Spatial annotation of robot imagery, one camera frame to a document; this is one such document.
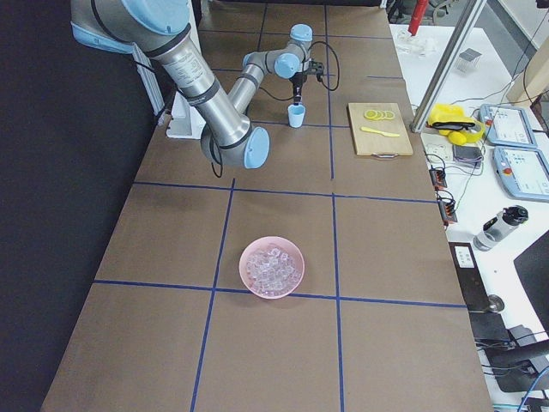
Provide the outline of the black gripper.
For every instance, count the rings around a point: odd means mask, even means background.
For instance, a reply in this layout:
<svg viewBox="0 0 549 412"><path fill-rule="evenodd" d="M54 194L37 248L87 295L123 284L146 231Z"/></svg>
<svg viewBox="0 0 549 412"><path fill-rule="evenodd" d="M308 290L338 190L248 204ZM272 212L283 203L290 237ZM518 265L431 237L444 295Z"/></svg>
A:
<svg viewBox="0 0 549 412"><path fill-rule="evenodd" d="M321 62L309 59L302 64L302 68L296 72L290 82L293 85L293 104L302 104L302 87L309 76L314 76L318 82L323 82L324 65Z"/></svg>

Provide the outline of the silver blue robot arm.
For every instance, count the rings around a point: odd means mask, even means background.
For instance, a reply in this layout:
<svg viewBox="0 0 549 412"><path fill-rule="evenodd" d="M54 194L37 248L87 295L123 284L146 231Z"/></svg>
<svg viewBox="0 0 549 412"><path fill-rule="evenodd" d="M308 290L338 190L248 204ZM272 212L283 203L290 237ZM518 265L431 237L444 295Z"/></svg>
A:
<svg viewBox="0 0 549 412"><path fill-rule="evenodd" d="M138 46L163 66L204 119L201 148L216 169L256 169L267 160L268 132L254 126L244 113L267 74L292 83L287 112L294 128L305 116L302 88L307 77L323 75L322 64L311 58L313 31L305 24L292 27L284 48L247 54L240 76L226 92L191 39L187 2L86 0L70 6L73 35L79 43L125 54Z"/></svg>

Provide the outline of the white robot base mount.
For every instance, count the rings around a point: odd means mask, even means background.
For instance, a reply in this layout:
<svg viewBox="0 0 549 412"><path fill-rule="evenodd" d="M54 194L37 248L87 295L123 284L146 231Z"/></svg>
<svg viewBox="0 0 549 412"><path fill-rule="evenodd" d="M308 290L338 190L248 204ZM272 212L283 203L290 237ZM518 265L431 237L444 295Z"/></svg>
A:
<svg viewBox="0 0 549 412"><path fill-rule="evenodd" d="M176 93L166 135L174 139L199 140L205 124L205 120L197 109L190 106L180 93Z"/></svg>

